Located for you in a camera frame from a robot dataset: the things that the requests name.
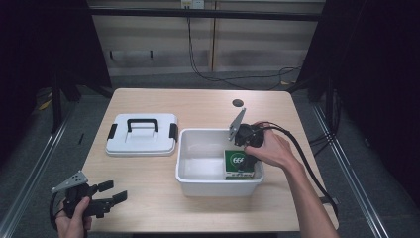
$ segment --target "gripper camera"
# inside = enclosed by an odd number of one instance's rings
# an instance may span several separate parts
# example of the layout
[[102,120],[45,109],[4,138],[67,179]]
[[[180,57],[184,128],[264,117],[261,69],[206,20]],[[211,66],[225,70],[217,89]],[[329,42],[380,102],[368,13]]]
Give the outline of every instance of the gripper camera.
[[[229,141],[235,139],[235,146],[247,146],[260,147],[263,144],[263,129],[259,125],[248,125],[242,123],[246,108],[242,108],[239,115],[229,126]],[[237,165],[238,170],[244,170],[246,168],[253,168],[254,164],[259,159],[255,156],[245,155],[245,159]]]
[[96,192],[102,192],[114,187],[114,182],[108,180],[102,183],[89,186],[88,179],[82,171],[74,174],[60,185],[52,188],[52,200],[50,202],[50,220],[52,227],[56,230],[55,214],[53,213],[53,205],[56,195],[60,191],[65,190],[65,200],[63,201],[63,211],[68,218],[72,218],[77,204],[85,196],[89,196],[90,202],[86,210],[83,212],[83,217],[96,216],[96,218],[103,218],[105,213],[111,211],[111,207],[127,200],[127,192],[123,191],[112,198],[92,199]]

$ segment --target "green box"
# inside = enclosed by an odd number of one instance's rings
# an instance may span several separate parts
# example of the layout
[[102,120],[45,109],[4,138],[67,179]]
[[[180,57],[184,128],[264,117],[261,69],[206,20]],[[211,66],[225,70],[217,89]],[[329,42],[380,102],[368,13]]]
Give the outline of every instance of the green box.
[[225,176],[226,180],[249,180],[254,177],[254,168],[239,170],[240,162],[245,159],[244,151],[225,151]]

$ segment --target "small round object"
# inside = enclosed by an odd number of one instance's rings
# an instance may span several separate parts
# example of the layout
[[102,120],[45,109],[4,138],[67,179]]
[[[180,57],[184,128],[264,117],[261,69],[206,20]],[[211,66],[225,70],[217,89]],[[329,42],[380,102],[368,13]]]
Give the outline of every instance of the small round object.
[[244,101],[241,99],[235,99],[232,101],[232,104],[236,107],[242,107],[244,106]]

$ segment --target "human arm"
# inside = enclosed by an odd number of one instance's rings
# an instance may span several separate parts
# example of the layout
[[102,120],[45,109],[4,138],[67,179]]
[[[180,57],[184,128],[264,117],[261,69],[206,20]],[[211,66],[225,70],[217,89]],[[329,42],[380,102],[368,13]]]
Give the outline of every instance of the human arm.
[[89,205],[89,201],[88,196],[83,197],[77,204],[71,219],[62,210],[63,204],[60,204],[61,211],[56,215],[55,219],[59,238],[83,238],[85,231],[90,230],[92,217],[83,218],[83,212]]
[[245,152],[284,170],[296,207],[301,237],[339,237],[303,165],[293,156],[290,144],[284,138],[265,130],[262,146],[246,146]]

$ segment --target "wooden table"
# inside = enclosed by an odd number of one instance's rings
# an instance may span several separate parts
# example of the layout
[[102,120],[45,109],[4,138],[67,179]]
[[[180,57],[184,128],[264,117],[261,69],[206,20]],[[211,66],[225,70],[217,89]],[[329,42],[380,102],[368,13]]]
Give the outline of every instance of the wooden table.
[[[284,172],[264,165],[265,180],[249,197],[186,197],[175,178],[175,153],[170,157],[109,157],[106,142],[118,114],[172,113],[184,128],[228,128],[247,108],[243,123],[267,120],[289,130],[301,145],[322,182],[290,94],[278,91],[118,89],[108,106],[83,167],[89,184],[113,180],[115,187],[95,194],[110,197],[128,191],[128,199],[105,218],[94,219],[92,231],[106,232],[278,232],[299,230]],[[300,160],[297,151],[293,152]],[[338,221],[325,205],[336,228]]]

